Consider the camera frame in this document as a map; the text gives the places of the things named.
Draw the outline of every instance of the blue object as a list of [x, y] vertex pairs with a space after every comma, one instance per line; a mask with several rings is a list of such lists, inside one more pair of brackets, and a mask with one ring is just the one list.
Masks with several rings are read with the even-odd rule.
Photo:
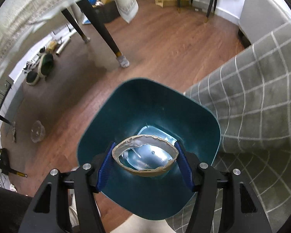
[[96, 188], [99, 192], [101, 192], [101, 190], [108, 183], [110, 172], [114, 164], [114, 159], [112, 158], [112, 150], [115, 146], [116, 146], [116, 143], [113, 143], [98, 171]]
[[[92, 120], [78, 145], [79, 165], [152, 126], [180, 140], [187, 152], [212, 164], [219, 144], [216, 118], [192, 99], [154, 81], [137, 78], [121, 84]], [[186, 186], [177, 162], [158, 177], [132, 175], [117, 163], [102, 192], [132, 213], [162, 220], [179, 212], [194, 193]]]
[[95, 5], [97, 0], [88, 0], [91, 5]]
[[181, 149], [181, 146], [178, 142], [175, 143], [175, 147], [179, 152], [177, 163], [182, 174], [183, 180], [186, 183], [187, 187], [192, 190], [194, 188], [192, 169], [184, 155], [184, 152]]

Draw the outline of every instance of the gray sofa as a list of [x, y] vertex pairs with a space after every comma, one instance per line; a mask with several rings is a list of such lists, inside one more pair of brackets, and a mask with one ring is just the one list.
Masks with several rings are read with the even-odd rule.
[[284, 0], [245, 0], [238, 25], [254, 43], [290, 19], [291, 10]]
[[[291, 21], [193, 85], [185, 94], [206, 106], [221, 127], [216, 169], [247, 175], [273, 232], [291, 214]], [[177, 233], [188, 225], [196, 195], [166, 219]], [[222, 191], [211, 232], [218, 232]]]

